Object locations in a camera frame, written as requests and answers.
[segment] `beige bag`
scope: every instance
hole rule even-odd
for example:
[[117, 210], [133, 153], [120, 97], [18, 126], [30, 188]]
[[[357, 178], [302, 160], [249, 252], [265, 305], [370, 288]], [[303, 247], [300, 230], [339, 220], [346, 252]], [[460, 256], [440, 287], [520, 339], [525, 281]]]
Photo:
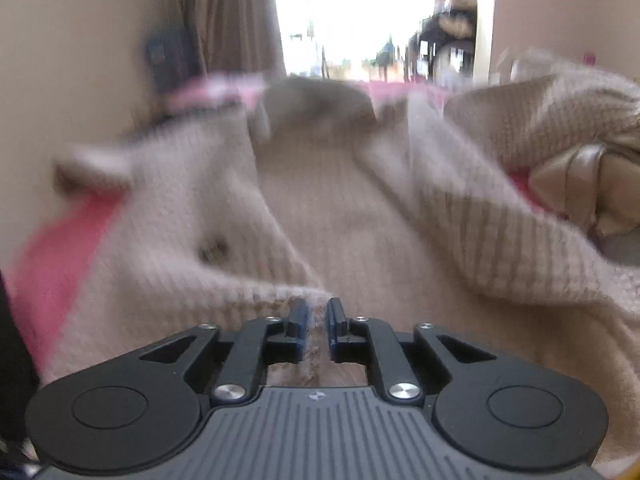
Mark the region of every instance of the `beige bag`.
[[535, 168], [529, 187], [597, 238], [640, 225], [640, 137], [623, 134], [571, 148]]

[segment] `metal screw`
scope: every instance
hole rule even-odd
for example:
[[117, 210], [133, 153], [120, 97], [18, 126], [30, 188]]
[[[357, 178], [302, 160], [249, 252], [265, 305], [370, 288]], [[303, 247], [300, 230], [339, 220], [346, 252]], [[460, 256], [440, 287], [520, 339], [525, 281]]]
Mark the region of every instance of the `metal screw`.
[[246, 395], [246, 390], [240, 384], [220, 384], [213, 394], [220, 400], [238, 400]]
[[398, 383], [389, 388], [389, 395], [396, 399], [415, 399], [420, 395], [420, 388], [411, 383]]

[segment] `cloth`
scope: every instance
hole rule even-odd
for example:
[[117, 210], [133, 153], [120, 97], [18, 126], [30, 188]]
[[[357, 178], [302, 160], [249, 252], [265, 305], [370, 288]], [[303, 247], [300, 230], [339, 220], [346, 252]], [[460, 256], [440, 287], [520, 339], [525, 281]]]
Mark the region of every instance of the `cloth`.
[[[313, 318], [305, 363], [270, 381], [363, 383], [361, 367], [323, 354], [324, 305], [339, 296], [350, 316], [404, 331], [434, 322], [577, 376], [607, 405], [598, 463], [617, 472], [607, 465], [640, 451], [635, 271], [533, 210], [502, 169], [531, 167], [590, 133], [585, 107], [562, 99], [593, 84], [584, 73], [472, 91], [449, 101], [443, 121], [425, 96], [374, 109], [338, 82], [294, 78], [252, 111], [185, 116], [134, 144], [70, 150], [58, 160], [69, 178], [128, 193], [45, 382], [200, 322], [233, 329], [283, 314], [303, 296]], [[596, 87], [589, 112], [601, 95]], [[611, 128], [632, 122], [625, 94], [604, 101]], [[220, 239], [228, 259], [201, 262], [200, 248]]]
[[178, 0], [206, 72], [284, 75], [276, 0]]
[[[501, 78], [510, 81], [586, 70], [584, 65], [535, 48], [518, 56], [507, 51], [499, 65]], [[598, 85], [605, 87], [598, 101], [606, 94], [611, 98], [616, 89], [626, 95], [631, 108], [640, 99], [640, 89], [631, 82], [600, 71], [590, 74], [600, 75]], [[581, 96], [577, 101], [593, 99], [595, 91], [594, 86], [586, 100]], [[567, 218], [594, 239], [600, 253], [610, 261], [639, 267], [639, 130], [632, 126], [620, 133], [616, 127], [603, 127], [601, 121], [596, 125], [599, 130], [595, 138], [578, 142], [530, 168], [527, 188], [547, 210]]]
[[54, 351], [78, 288], [123, 200], [119, 192], [90, 192], [79, 198], [62, 218], [38, 232], [12, 269], [12, 314], [37, 370]]

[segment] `beige curtain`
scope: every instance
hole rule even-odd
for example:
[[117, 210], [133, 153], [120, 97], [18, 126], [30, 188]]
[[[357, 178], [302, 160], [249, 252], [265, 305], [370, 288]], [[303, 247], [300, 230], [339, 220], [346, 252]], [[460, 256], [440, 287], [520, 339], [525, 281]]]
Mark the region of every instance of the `beige curtain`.
[[275, 0], [178, 0], [207, 72], [285, 73]]

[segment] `logo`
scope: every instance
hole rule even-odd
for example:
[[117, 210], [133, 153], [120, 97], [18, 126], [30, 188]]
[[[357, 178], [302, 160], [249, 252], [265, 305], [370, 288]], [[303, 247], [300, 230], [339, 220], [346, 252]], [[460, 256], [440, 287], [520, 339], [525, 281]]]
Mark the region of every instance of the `logo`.
[[326, 395], [318, 390], [314, 391], [313, 393], [309, 394], [309, 399], [311, 400], [322, 400], [326, 397]]

